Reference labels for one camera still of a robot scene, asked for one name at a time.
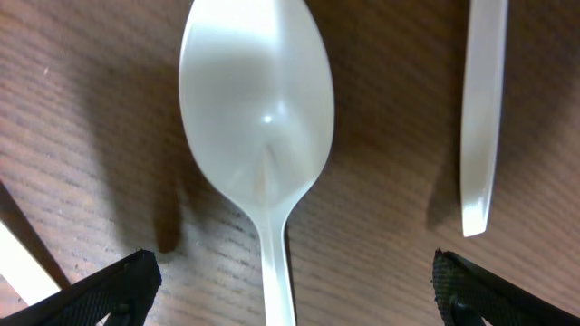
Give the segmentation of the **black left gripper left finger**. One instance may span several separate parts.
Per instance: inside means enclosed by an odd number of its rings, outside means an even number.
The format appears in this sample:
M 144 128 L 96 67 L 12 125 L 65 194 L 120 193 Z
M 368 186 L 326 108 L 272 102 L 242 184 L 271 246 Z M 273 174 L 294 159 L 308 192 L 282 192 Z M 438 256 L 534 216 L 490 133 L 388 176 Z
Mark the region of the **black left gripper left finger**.
M 141 326 L 162 284 L 152 251 L 141 249 L 1 320 L 1 326 Z

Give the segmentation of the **white plastic utensil handle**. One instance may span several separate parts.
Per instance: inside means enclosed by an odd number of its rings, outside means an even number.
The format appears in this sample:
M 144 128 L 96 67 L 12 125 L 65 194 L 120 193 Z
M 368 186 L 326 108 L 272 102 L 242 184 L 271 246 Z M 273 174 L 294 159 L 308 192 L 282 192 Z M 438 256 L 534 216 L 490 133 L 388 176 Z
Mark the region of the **white plastic utensil handle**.
M 202 175 L 257 230 L 266 323 L 295 324 L 286 224 L 334 136 L 330 63 L 306 2 L 193 1 L 179 105 Z
M 471 0 L 462 93 L 460 200 L 462 231 L 482 234 L 488 225 L 499 128 L 508 0 Z

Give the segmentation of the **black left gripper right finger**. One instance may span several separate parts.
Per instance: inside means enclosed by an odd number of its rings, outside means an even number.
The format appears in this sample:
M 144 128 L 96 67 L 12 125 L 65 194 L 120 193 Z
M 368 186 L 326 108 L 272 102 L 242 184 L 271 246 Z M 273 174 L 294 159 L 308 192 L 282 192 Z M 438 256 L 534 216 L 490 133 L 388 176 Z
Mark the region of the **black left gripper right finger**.
M 579 318 L 451 251 L 435 251 L 432 285 L 445 326 L 579 326 Z

